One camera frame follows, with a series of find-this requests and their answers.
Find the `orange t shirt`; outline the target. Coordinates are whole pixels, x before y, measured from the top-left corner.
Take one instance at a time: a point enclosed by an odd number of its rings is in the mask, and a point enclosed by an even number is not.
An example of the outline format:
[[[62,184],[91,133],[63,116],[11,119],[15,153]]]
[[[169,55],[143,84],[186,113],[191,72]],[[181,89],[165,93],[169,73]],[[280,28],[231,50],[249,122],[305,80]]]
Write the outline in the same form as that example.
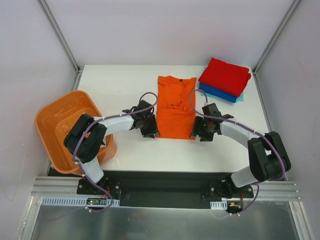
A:
[[[194,140],[191,136],[196,113],[195,77],[189,79],[159,76],[156,122],[159,138]]]

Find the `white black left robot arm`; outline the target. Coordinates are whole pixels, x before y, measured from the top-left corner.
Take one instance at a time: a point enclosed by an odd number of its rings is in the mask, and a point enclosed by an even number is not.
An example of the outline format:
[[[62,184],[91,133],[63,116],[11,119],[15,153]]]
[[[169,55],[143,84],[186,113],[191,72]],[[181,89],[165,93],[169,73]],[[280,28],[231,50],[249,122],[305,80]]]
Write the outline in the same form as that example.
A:
[[[89,178],[88,188],[99,195],[105,191],[104,173],[98,161],[98,152],[107,146],[106,137],[121,131],[139,129],[144,138],[159,135],[154,105],[140,100],[137,106],[125,109],[118,115],[93,117],[82,114],[66,135],[63,145],[71,153],[72,160]]]

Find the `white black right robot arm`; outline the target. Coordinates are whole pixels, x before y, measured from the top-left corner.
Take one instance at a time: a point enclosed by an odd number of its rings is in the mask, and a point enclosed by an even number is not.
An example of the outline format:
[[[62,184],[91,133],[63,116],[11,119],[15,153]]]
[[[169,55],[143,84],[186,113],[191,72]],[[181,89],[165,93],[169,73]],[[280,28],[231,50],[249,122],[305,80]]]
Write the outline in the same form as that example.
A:
[[[282,180],[292,167],[279,133],[256,131],[230,114],[222,115],[217,105],[211,103],[204,105],[202,113],[195,117],[191,136],[212,142],[215,134],[233,139],[248,150],[248,166],[226,180],[225,192],[230,197],[237,197],[247,185]]]

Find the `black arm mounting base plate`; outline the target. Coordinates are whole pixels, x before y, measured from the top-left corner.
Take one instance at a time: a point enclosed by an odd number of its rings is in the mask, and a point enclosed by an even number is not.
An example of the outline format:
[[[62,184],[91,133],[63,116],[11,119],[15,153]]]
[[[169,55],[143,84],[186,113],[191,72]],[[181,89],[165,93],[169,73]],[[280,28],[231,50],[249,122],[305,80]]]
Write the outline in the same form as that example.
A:
[[[104,171],[98,185],[122,207],[209,209],[228,172]]]

